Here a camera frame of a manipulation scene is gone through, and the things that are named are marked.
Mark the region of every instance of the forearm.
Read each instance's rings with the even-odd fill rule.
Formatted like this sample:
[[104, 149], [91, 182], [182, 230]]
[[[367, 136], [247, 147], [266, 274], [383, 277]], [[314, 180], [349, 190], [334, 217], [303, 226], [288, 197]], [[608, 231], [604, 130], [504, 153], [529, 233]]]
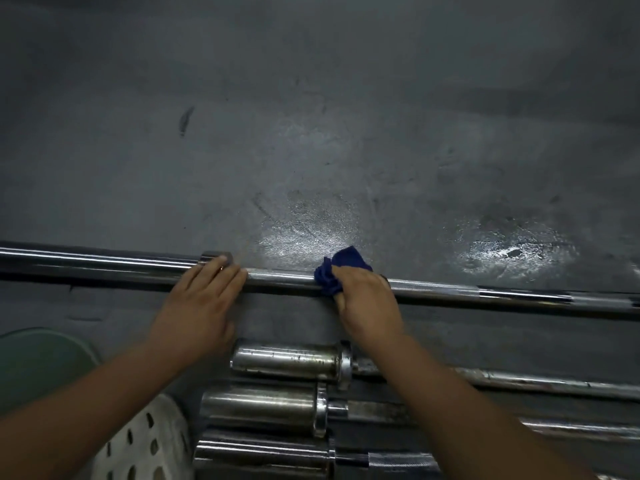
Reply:
[[146, 345], [0, 420], [0, 477], [61, 479], [80, 468], [178, 373]]
[[537, 434], [439, 364], [413, 339], [372, 352], [389, 384], [412, 410], [452, 480], [593, 480]]

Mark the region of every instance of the gray floor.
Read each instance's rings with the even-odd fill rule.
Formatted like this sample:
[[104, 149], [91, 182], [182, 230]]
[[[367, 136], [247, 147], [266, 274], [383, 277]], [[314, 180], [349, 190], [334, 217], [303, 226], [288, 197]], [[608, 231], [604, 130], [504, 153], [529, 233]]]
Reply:
[[[3, 0], [0, 239], [312, 269], [355, 244], [388, 276], [640, 288], [640, 0]], [[180, 119], [193, 108], [180, 135]], [[162, 293], [0, 282], [0, 333], [104, 357]], [[403, 306], [466, 366], [640, 382], [640, 325]], [[240, 334], [332, 342], [331, 307], [246, 295]], [[193, 418], [195, 367], [172, 385]], [[356, 387], [353, 395], [388, 395]], [[634, 404], [500, 395], [640, 423]], [[340, 428], [339, 442], [421, 438]], [[640, 479], [640, 449], [561, 444]], [[356, 476], [353, 470], [341, 477]]]

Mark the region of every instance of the shoe hole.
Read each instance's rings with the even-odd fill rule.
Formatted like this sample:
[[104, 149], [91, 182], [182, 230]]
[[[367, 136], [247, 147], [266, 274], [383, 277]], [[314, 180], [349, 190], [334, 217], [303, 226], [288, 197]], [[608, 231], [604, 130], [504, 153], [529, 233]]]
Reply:
[[187, 440], [184, 439], [184, 435], [180, 433], [180, 437], [182, 438], [182, 448], [184, 449], [185, 454], [189, 454], [189, 447], [187, 446]]
[[158, 467], [154, 470], [154, 480], [166, 480], [164, 476], [164, 468]]

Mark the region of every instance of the green round object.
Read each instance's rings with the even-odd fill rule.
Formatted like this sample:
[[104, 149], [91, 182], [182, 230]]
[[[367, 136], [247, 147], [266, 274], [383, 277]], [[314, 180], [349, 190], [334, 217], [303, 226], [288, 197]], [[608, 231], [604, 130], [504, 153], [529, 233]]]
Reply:
[[0, 337], [0, 416], [84, 376], [100, 364], [86, 342], [48, 328]]

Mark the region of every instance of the person's left hand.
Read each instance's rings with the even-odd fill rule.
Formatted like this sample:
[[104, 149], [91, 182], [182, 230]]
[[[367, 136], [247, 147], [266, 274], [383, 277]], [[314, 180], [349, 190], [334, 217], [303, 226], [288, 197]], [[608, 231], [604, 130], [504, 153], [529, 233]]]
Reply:
[[146, 345], [180, 369], [205, 355], [222, 354], [235, 338], [226, 314], [246, 281], [240, 266], [224, 256], [189, 269], [174, 286], [151, 325]]

